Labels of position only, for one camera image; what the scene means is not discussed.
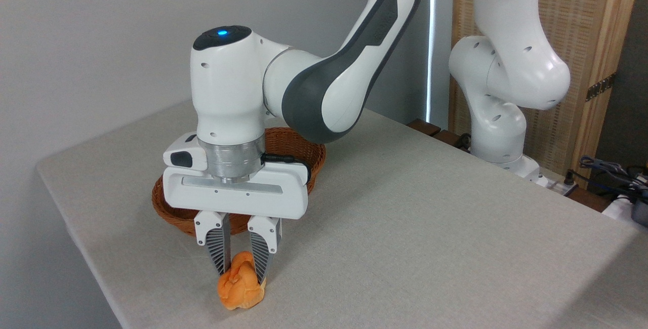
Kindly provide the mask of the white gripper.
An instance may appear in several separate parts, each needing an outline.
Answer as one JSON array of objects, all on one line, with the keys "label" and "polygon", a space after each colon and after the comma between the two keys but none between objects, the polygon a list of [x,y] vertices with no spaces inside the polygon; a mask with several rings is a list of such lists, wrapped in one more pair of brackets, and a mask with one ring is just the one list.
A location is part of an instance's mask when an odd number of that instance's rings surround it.
[{"label": "white gripper", "polygon": [[249,181],[237,183],[169,166],[164,172],[164,195],[172,207],[200,211],[194,218],[196,240],[206,246],[220,275],[231,265],[227,212],[251,215],[248,230],[254,267],[258,283],[263,284],[282,237],[280,218],[299,219],[306,212],[307,177],[308,169],[301,163],[267,162]]}]

